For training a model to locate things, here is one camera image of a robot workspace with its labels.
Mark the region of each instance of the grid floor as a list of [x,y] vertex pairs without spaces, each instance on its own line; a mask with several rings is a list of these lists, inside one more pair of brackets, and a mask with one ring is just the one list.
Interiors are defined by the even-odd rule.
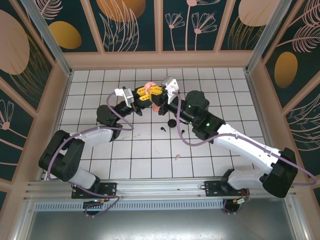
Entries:
[[[152,80],[158,85],[166,76],[177,79],[182,99],[201,90],[210,102],[209,111],[241,133],[265,143],[242,68],[155,68],[77,70],[73,74],[59,129],[79,132],[97,125],[96,110],[116,88],[137,88]],[[114,96],[111,104],[122,101]],[[172,114],[159,116],[151,108],[143,116],[126,119],[134,131],[95,146],[82,154],[80,166],[101,179],[183,178],[222,176],[227,169],[253,169],[251,162],[220,146],[185,145],[177,128],[169,128]],[[183,136],[199,142],[190,126],[181,124]]]

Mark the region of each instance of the vent grille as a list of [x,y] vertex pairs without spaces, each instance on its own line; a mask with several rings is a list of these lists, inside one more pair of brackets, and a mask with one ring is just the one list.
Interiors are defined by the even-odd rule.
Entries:
[[[81,202],[38,202],[35,212],[55,211],[83,211]],[[88,211],[104,210],[112,202],[105,202],[103,206],[93,206]],[[191,209],[222,209],[222,199],[204,200],[151,200],[151,201],[119,201],[110,211],[143,211],[143,210],[191,210]]]

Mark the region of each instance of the black cap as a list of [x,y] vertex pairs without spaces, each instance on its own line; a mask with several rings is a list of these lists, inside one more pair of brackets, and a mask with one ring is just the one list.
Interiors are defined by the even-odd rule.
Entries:
[[177,121],[174,120],[174,119],[170,119],[170,120],[168,121],[168,126],[169,126],[170,128],[174,128],[175,126],[177,126]]

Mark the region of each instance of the yellow oval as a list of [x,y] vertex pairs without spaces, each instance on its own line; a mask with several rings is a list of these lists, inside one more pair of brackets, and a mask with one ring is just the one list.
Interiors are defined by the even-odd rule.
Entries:
[[49,29],[60,47],[65,49],[80,47],[82,43],[80,33],[71,24],[65,21],[55,21],[49,25]]
[[239,19],[250,27],[264,26],[276,9],[279,0],[241,0]]
[[129,22],[130,18],[126,17],[125,8],[131,9],[135,18],[139,18],[146,9],[146,0],[96,0],[100,10],[109,19],[116,22]]
[[283,52],[275,63],[274,80],[282,89],[287,88],[295,79],[298,70],[298,60],[296,56],[289,52]]
[[10,14],[0,10],[0,69],[11,75],[21,74],[29,62],[28,35]]

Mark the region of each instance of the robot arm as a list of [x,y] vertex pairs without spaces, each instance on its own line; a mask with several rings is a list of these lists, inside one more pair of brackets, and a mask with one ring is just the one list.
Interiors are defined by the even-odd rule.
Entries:
[[[151,87],[148,92],[145,92],[143,87],[136,88],[133,91],[125,88],[116,89],[115,92],[118,96],[124,97],[124,101],[113,107],[122,117],[133,112],[141,116],[142,110],[150,107],[152,103],[160,107],[159,115],[165,115],[167,112],[172,112],[176,115],[178,111],[179,100],[175,93],[179,92],[179,86],[173,77],[167,77],[163,81],[162,87]],[[187,94],[186,99],[181,101],[180,118],[192,125],[192,131],[199,139],[207,140],[218,134],[233,133],[262,146],[269,153],[273,152],[277,156],[295,163],[295,154],[292,150],[286,148],[284,151],[280,151],[258,143],[233,129],[223,119],[210,113],[208,108],[209,101],[201,91],[191,91]],[[117,123],[118,120],[119,117],[112,113],[108,106],[101,105],[97,109],[97,121],[99,123],[108,127],[122,128]],[[96,193],[100,179],[79,167],[81,153],[83,148],[92,148],[95,145],[115,140],[120,132],[121,130],[112,131],[97,127],[77,136],[65,147],[65,149],[68,148],[65,155],[59,153],[52,166],[51,173],[62,181],[71,181]],[[48,169],[54,152],[68,137],[69,134],[61,130],[53,136],[39,161],[41,168]],[[259,167],[259,169],[255,170],[227,170],[221,179],[221,188],[224,192],[228,193],[232,192],[232,190],[247,188],[264,188],[276,197],[284,198],[286,196],[298,172],[296,168],[237,137],[221,136],[214,141],[211,140],[210,143],[237,152]]]

